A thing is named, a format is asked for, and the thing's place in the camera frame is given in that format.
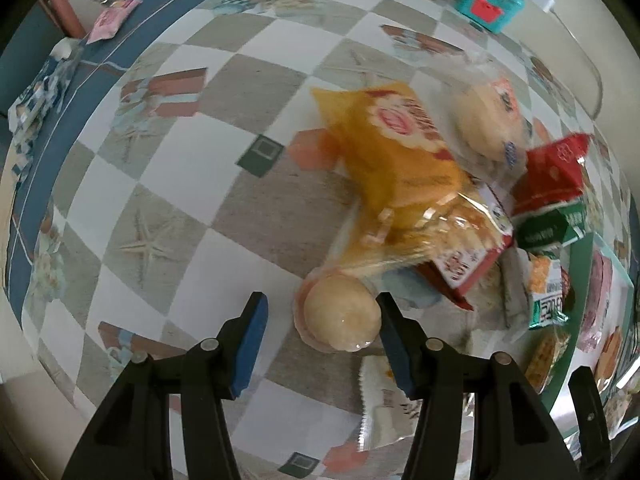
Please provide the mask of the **orange biscuit packet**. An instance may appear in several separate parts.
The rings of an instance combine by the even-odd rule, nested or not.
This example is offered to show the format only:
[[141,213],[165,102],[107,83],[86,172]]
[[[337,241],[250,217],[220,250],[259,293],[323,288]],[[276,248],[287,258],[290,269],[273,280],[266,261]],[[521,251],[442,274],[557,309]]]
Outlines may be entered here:
[[606,338],[600,353],[596,368],[594,369],[593,377],[596,382],[597,389],[602,393],[608,385],[612,382],[614,376],[618,355],[620,354],[620,347],[622,346],[622,330],[620,326],[616,326]]

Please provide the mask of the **small pink sachet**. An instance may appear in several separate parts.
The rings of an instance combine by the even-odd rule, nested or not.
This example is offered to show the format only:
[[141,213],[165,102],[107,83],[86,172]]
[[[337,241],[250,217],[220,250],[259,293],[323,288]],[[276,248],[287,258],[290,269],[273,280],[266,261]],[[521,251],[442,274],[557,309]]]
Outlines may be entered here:
[[142,0],[117,0],[106,8],[94,22],[86,44],[112,39],[129,15],[137,9]]

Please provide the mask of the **green white cracker packet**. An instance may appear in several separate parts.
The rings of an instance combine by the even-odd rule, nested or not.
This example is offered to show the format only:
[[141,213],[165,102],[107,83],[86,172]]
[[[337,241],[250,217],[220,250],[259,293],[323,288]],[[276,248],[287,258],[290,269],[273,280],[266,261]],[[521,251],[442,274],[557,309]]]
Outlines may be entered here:
[[561,259],[555,252],[528,252],[515,246],[500,258],[504,308],[509,327],[536,330],[565,325]]

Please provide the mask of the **round cookie clear packet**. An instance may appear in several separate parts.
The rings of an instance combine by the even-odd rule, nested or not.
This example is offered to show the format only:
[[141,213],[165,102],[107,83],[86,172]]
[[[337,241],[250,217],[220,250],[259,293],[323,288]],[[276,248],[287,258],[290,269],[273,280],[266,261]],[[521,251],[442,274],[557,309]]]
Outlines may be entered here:
[[570,334],[559,326],[549,326],[525,371],[525,378],[541,394],[553,377],[554,368],[566,351]]

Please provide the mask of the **pink snack bag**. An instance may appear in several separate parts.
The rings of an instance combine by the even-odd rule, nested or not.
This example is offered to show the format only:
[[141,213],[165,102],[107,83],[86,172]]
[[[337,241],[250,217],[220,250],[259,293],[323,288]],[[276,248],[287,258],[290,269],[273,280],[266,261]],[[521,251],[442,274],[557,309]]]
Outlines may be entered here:
[[608,312],[613,279],[613,263],[599,249],[593,253],[589,278],[589,292],[582,317],[582,327],[577,339],[577,348],[589,353],[597,348],[603,333],[604,318]]

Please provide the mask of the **red white snack box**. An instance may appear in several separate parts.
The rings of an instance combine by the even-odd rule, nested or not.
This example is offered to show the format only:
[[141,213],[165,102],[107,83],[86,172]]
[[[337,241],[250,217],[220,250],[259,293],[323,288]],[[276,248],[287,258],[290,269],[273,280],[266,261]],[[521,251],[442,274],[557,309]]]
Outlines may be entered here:
[[473,311],[465,295],[487,273],[513,240],[512,222],[497,195],[475,179],[473,200],[480,204],[480,220],[488,226],[469,226],[461,240],[450,242],[434,260],[416,266],[416,274],[444,295],[458,308]]

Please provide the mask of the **green mung biscuit pack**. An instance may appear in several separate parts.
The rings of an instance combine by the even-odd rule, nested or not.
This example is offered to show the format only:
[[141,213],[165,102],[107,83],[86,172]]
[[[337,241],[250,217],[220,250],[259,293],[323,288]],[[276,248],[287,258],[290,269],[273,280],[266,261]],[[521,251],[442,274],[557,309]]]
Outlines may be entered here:
[[587,207],[581,198],[523,212],[513,219],[519,248],[540,252],[571,245],[587,233]]

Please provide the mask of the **teal shallow tray box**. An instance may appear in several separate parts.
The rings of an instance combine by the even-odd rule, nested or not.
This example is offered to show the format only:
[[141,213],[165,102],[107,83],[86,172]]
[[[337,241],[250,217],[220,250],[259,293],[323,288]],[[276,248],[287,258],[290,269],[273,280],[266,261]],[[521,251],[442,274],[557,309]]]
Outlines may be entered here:
[[[603,258],[610,273],[603,280],[600,307],[591,293],[592,268]],[[555,363],[553,377],[540,395],[545,408],[564,438],[577,431],[578,422],[568,381],[579,367],[596,370],[608,336],[619,332],[623,340],[630,333],[634,310],[634,284],[612,248],[597,233],[589,233],[570,245],[570,284],[574,307],[564,325],[570,335],[561,359]]]

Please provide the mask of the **white chinese-text snack bag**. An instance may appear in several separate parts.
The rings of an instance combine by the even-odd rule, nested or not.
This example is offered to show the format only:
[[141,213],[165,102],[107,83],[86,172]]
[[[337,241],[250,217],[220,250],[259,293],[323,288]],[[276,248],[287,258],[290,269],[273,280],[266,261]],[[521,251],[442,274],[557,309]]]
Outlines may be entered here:
[[385,356],[365,356],[359,372],[362,419],[358,451],[368,452],[412,438],[422,401],[410,400],[398,387]]

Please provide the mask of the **bun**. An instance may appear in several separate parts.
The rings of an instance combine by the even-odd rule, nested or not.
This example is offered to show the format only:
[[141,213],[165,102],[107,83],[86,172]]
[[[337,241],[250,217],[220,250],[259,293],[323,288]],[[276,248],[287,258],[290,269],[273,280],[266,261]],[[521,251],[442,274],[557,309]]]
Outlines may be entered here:
[[426,66],[439,79],[454,150],[469,172],[488,180],[525,169],[526,121],[510,79],[488,54],[435,54]]

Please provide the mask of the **yellow soft bread bag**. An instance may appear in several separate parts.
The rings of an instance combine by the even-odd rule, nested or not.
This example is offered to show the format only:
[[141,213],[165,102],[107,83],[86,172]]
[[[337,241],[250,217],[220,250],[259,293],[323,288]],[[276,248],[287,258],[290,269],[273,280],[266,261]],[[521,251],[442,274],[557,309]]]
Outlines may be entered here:
[[397,81],[311,93],[359,197],[341,266],[421,263],[462,245],[470,180],[416,92]]

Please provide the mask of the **cream jelly cup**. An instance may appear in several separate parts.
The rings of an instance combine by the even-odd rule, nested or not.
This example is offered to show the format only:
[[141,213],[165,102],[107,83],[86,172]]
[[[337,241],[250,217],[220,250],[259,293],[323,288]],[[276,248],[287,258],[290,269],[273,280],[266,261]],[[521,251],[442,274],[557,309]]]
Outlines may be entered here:
[[294,326],[300,339],[322,353],[354,353],[373,344],[382,314],[375,288],[341,270],[311,271],[296,292]]

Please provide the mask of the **crumpled blue white wrapper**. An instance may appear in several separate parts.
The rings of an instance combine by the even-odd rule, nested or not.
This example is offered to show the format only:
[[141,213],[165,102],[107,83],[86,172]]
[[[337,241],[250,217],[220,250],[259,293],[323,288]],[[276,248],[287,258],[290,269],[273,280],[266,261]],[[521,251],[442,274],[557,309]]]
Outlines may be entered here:
[[34,160],[34,144],[47,114],[59,112],[84,48],[79,39],[64,38],[51,50],[35,79],[9,108],[11,146],[16,151],[12,167],[18,183],[28,176]]

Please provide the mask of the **teal cube toy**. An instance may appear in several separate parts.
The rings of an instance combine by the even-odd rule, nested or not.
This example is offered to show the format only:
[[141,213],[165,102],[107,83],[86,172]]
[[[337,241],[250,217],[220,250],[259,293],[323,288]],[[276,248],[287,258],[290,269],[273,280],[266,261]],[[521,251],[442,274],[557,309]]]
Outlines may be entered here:
[[454,7],[477,25],[500,34],[524,8],[524,0],[457,0]]

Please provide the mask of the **red foil snack bag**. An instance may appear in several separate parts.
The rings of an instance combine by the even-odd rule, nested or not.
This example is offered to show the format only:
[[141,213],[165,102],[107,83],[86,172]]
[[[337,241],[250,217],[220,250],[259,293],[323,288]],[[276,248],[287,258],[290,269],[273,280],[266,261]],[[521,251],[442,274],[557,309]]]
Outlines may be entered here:
[[582,196],[590,141],[590,134],[578,132],[529,150],[525,174],[511,191],[514,216]]

